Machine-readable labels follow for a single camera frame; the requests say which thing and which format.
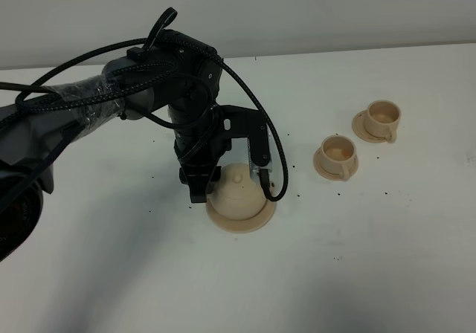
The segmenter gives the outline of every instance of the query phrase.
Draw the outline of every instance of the white wall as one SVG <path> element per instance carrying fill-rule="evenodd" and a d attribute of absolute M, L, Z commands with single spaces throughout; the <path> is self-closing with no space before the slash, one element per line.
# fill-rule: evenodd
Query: white wall
<path fill-rule="evenodd" d="M 145 37 L 168 6 L 175 29 L 223 56 L 476 39 L 475 0 L 0 0 L 0 68 Z"/>

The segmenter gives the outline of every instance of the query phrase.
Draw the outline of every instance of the white tabletop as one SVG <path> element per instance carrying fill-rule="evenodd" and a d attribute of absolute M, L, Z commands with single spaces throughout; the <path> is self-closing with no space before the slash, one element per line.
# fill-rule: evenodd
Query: white tabletop
<path fill-rule="evenodd" d="M 271 221 L 242 235 L 215 227 L 179 181 L 173 133 L 112 120 L 57 160 L 37 228 L 0 264 L 0 330 L 474 332 L 476 45 L 228 64 L 271 115 L 289 160 Z M 76 67 L 52 83 L 100 70 Z M 0 95 L 1 105 L 14 97 Z M 378 99 L 402 110 L 394 144 L 352 132 L 353 116 Z M 219 102 L 252 106 L 225 74 Z M 347 183 L 312 167 L 335 133 L 357 146 Z M 237 141 L 221 164 L 246 159 Z"/>

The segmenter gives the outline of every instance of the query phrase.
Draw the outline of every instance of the plastic wrap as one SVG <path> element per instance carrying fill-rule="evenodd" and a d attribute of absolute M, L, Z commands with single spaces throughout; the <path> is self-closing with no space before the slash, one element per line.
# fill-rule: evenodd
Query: plastic wrap
<path fill-rule="evenodd" d="M 110 93 L 119 90 L 114 80 L 101 74 L 76 83 L 61 84 L 49 86 L 58 93 L 61 98 L 68 102 L 73 100 L 84 99 L 87 97 L 96 97 L 97 95 Z M 75 140 L 90 134 L 95 129 L 117 117 L 124 109 L 124 100 L 116 99 L 88 106 L 73 108 L 71 111 L 74 117 L 81 124 L 85 125 L 85 129 L 76 137 Z"/>

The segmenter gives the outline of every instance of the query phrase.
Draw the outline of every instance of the teacup handle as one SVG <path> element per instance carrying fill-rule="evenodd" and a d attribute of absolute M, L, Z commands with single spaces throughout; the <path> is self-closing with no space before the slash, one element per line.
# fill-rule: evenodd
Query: teacup handle
<path fill-rule="evenodd" d="M 396 140 L 396 129 L 388 129 L 389 134 L 385 137 L 385 140 L 390 143 L 394 143 Z"/>
<path fill-rule="evenodd" d="M 349 168 L 345 164 L 342 164 L 341 168 L 342 168 L 341 179 L 342 181 L 346 181 L 350 178 Z"/>

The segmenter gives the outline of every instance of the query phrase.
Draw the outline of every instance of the black cable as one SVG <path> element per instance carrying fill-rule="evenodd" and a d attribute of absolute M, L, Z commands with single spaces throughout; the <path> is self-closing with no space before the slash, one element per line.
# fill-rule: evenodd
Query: black cable
<path fill-rule="evenodd" d="M 164 42 L 164 43 L 170 43 L 174 45 L 180 45 L 182 47 L 186 47 L 189 49 L 192 49 L 193 51 L 202 54 L 203 56 L 206 56 L 208 59 L 211 61 L 215 62 L 218 66 L 220 66 L 224 71 L 226 71 L 230 76 L 241 86 L 243 91 L 248 95 L 248 97 L 251 99 L 253 104 L 256 106 L 259 112 L 265 117 L 266 123 L 268 124 L 269 130 L 271 131 L 271 134 L 273 135 L 274 142 L 276 143 L 277 147 L 277 152 L 278 155 L 280 156 L 281 160 L 281 165 L 283 167 L 283 187 L 281 188 L 281 191 L 279 192 L 278 195 L 273 197 L 271 193 L 269 192 L 269 186 L 267 184 L 261 183 L 261 187 L 263 188 L 263 191 L 266 195 L 266 198 L 269 201 L 279 201 L 284 195 L 286 194 L 286 191 L 288 189 L 288 182 L 289 182 L 289 172 L 288 172 L 288 166 L 286 162 L 286 156 L 284 154 L 283 150 L 283 145 L 281 143 L 281 140 L 279 138 L 279 135 L 277 134 L 276 128 L 274 127 L 273 122 L 271 121 L 271 118 L 269 117 L 268 113 L 266 113 L 266 110 L 263 108 L 261 105 L 260 101 L 256 98 L 256 96 L 253 94 L 251 89 L 243 82 L 243 80 L 236 74 L 233 69 L 228 67 L 225 62 L 223 62 L 223 59 L 220 56 L 217 56 L 216 54 L 212 54 L 208 51 L 205 51 L 201 49 L 200 47 L 197 47 L 196 45 L 182 41 L 180 39 L 167 39 L 167 38 L 162 38 L 158 40 L 158 42 Z"/>
<path fill-rule="evenodd" d="M 73 58 L 67 61 L 66 63 L 63 63 L 57 66 L 55 69 L 51 69 L 48 73 L 46 73 L 45 75 L 40 77 L 38 80 L 33 82 L 32 85 L 43 85 L 44 83 L 49 81 L 52 77 L 55 77 L 62 71 L 65 71 L 66 69 L 69 69 L 70 67 L 78 65 L 81 62 L 84 62 L 85 60 L 94 58 L 95 56 L 99 56 L 101 54 L 116 51 L 117 49 L 132 47 L 133 45 L 142 45 L 145 43 L 146 40 L 147 40 L 146 38 L 131 39 L 130 41 L 119 42 L 113 45 L 107 45 L 106 47 L 94 49 L 93 51 L 84 53 L 80 56 L 77 56 L 76 58 Z M 29 94 L 30 92 L 23 91 L 22 93 L 19 94 L 19 96 L 27 97 Z M 25 116 L 25 114 L 21 113 L 20 111 L 17 111 L 13 113 L 12 115 L 9 115 L 5 117 L 4 119 L 0 120 L 0 130 L 10 125 L 11 123 L 17 121 L 18 119 L 22 118 L 23 116 Z"/>
<path fill-rule="evenodd" d="M 118 91 L 111 91 L 106 94 L 99 94 L 93 97 L 85 97 L 83 99 L 74 100 L 74 101 L 58 101 L 55 105 L 51 104 L 28 104 L 25 102 L 25 98 L 29 95 L 25 93 L 24 95 L 19 95 L 15 99 L 15 104 L 17 107 L 25 112 L 28 113 L 39 113 L 39 112 L 52 112 L 52 111 L 59 111 L 59 110 L 68 110 L 73 108 L 79 108 L 88 105 L 94 105 L 98 103 L 105 103 L 106 101 L 116 100 L 121 97 L 127 97 L 129 95 L 138 93 L 139 91 L 146 90 L 148 88 L 153 87 L 156 84 L 162 83 L 168 77 L 170 77 L 177 69 L 176 64 L 171 62 L 155 62 L 155 63 L 144 63 L 138 65 L 131 65 L 129 67 L 125 67 L 122 69 L 118 69 L 116 71 L 112 71 L 109 73 L 112 76 L 121 75 L 127 72 L 133 71 L 143 71 L 149 69 L 159 69 L 159 68 L 169 68 L 166 71 L 160 73 L 157 77 L 153 77 L 151 80 L 147 80 L 140 84 L 131 85 L 125 89 L 121 89 Z"/>
<path fill-rule="evenodd" d="M 35 97 L 33 99 L 27 100 L 27 102 L 43 104 L 43 103 L 51 103 L 58 99 L 61 99 L 61 96 L 59 96 L 58 94 L 48 94 L 48 95 L 43 95 L 42 97 Z M 26 111 L 15 111 L 14 113 L 8 115 L 7 117 L 0 120 L 0 130 L 3 129 L 5 126 L 8 126 L 9 124 L 22 119 L 22 117 L 24 117 L 27 114 L 28 113 Z"/>
<path fill-rule="evenodd" d="M 154 114 L 149 113 L 148 111 L 144 110 L 143 108 L 134 105 L 134 104 L 126 104 L 126 107 L 136 111 L 140 115 L 144 116 L 145 118 L 153 121 L 154 123 L 157 123 L 160 126 L 163 126 L 167 129 L 172 129 L 172 130 L 181 130 L 181 129 L 188 129 L 189 127 L 195 126 L 211 109 L 211 105 L 213 102 L 213 93 L 210 89 L 210 86 L 203 80 L 201 80 L 198 77 L 195 77 L 190 74 L 183 74 L 183 73 L 177 73 L 174 74 L 172 77 L 169 77 L 168 80 L 171 80 L 173 78 L 179 78 L 179 79 L 189 79 L 192 80 L 194 83 L 199 84 L 205 92 L 207 93 L 207 104 L 202 110 L 202 113 L 195 119 L 191 120 L 188 123 L 168 123 L 165 120 L 162 120 L 160 117 L 155 116 Z"/>
<path fill-rule="evenodd" d="M 265 197 L 266 198 L 272 197 L 271 190 L 269 189 L 270 182 L 269 182 L 268 170 L 260 169 L 260 172 L 258 173 L 258 175 L 260 177 L 260 184 L 261 184 L 261 188 L 263 189 L 263 192 L 265 193 Z"/>
<path fill-rule="evenodd" d="M 176 17 L 177 17 L 177 11 L 175 11 L 171 7 L 167 8 L 164 11 L 164 13 L 162 13 L 162 15 L 159 17 L 154 27 L 152 27 L 152 30 L 150 30 L 149 36 L 147 37 L 147 41 L 145 41 L 142 49 L 144 49 L 145 51 L 149 51 L 150 48 L 152 48 L 153 45 L 155 44 L 157 37 L 161 35 L 161 31 L 166 26 L 170 25 L 173 22 L 173 20 L 176 19 Z"/>
<path fill-rule="evenodd" d="M 39 163 L 38 166 L 19 183 L 17 183 L 11 190 L 0 198 L 0 213 L 21 195 L 29 186 L 61 155 L 61 152 L 78 136 L 84 126 L 78 126 L 63 134 L 62 140 L 51 150 L 46 158 Z"/>
<path fill-rule="evenodd" d="M 74 59 L 72 59 L 72 60 L 70 60 L 66 63 L 63 63 L 60 66 L 56 67 L 55 69 L 49 71 L 44 76 L 40 77 L 32 85 L 42 85 L 43 83 L 45 83 L 46 81 L 48 81 L 52 77 L 58 75 L 62 71 L 66 70 L 66 69 L 68 69 L 68 68 L 70 68 L 74 65 L 77 65 L 77 64 L 79 64 L 79 63 L 81 63 L 81 62 L 83 62 L 87 59 L 90 59 L 94 56 L 98 56 L 100 54 L 108 53 L 110 51 L 115 51 L 115 50 L 120 49 L 120 48 L 131 47 L 133 45 L 141 45 L 141 44 L 144 44 L 146 41 L 147 41 L 147 39 L 145 39 L 145 38 L 143 38 L 143 39 L 132 39 L 130 41 L 119 42 L 119 43 L 115 43 L 113 45 L 108 45 L 106 47 L 102 47 L 102 48 L 98 48 L 96 50 L 90 51 L 90 52 L 88 52 L 86 54 L 83 54 L 81 56 L 78 56 L 78 57 L 76 57 L 76 58 L 74 58 Z M 271 134 L 273 135 L 274 142 L 276 143 L 277 151 L 278 151 L 278 154 L 280 156 L 280 161 L 281 161 L 281 165 L 282 165 L 282 168 L 283 168 L 283 187 L 281 188 L 281 191 L 279 192 L 279 194 L 276 197 L 273 197 L 271 195 L 271 193 L 269 192 L 269 188 L 266 186 L 266 184 L 261 183 L 261 187 L 263 188 L 263 191 L 265 192 L 266 198 L 268 200 L 270 200 L 270 201 L 279 201 L 282 197 L 284 197 L 284 195 L 286 193 L 286 190 L 287 190 L 287 187 L 288 187 L 288 183 L 289 183 L 289 172 L 288 172 L 288 167 L 287 167 L 287 162 L 286 162 L 286 156 L 284 154 L 283 145 L 282 145 L 282 143 L 279 139 L 279 135 L 276 131 L 276 128 L 274 127 L 274 124 L 271 121 L 271 118 L 266 113 L 266 110 L 263 108 L 260 101 L 253 94 L 251 89 L 245 84 L 245 82 L 243 82 L 243 80 L 238 76 L 238 74 L 236 74 L 233 71 L 233 69 L 228 67 L 226 65 L 226 63 L 223 62 L 223 60 L 220 56 L 217 56 L 216 54 L 212 54 L 212 53 L 210 53 L 206 50 L 203 50 L 203 49 L 197 47 L 196 45 L 194 45 L 192 43 L 185 42 L 185 41 L 182 41 L 180 39 L 167 39 L 167 38 L 160 39 L 160 37 L 159 37 L 158 41 L 163 42 L 163 43 L 170 43 L 170 44 L 174 44 L 174 45 L 180 45 L 182 47 L 192 49 L 195 52 L 200 53 L 203 56 L 206 56 L 211 61 L 215 62 L 218 66 L 220 66 L 223 70 L 225 70 L 239 84 L 239 86 L 243 89 L 243 91 L 251 99 L 253 104 L 257 107 L 258 111 L 261 112 L 261 114 L 264 116 L 264 118 L 266 120 L 266 123 L 268 124 L 268 127 L 271 131 Z M 29 94 L 30 93 L 28 93 L 26 91 L 23 91 L 22 93 L 20 93 L 20 95 L 19 95 L 19 99 L 21 99 L 20 102 L 22 102 Z M 21 113 L 19 114 L 17 112 L 17 113 L 14 113 L 14 114 L 6 117 L 3 120 L 0 120 L 0 129 L 2 129 L 3 127 L 8 125 L 9 123 L 15 121 L 17 118 L 19 118 L 21 116 L 22 116 L 22 114 Z"/>
<path fill-rule="evenodd" d="M 8 91 L 29 91 L 30 93 L 54 93 L 51 89 L 43 88 L 38 85 L 25 85 L 25 84 L 16 84 L 16 83 L 6 83 L 0 82 L 1 90 Z"/>
<path fill-rule="evenodd" d="M 219 120 L 216 107 L 217 106 L 214 106 L 211 110 L 213 113 L 213 118 L 212 123 L 210 124 L 210 127 L 208 127 L 207 131 L 205 131 L 205 133 L 199 138 L 198 141 L 196 141 L 196 143 L 194 143 L 190 149 L 185 149 L 179 156 L 177 156 L 177 160 L 181 164 L 187 163 L 208 142 L 208 140 L 210 140 Z"/>

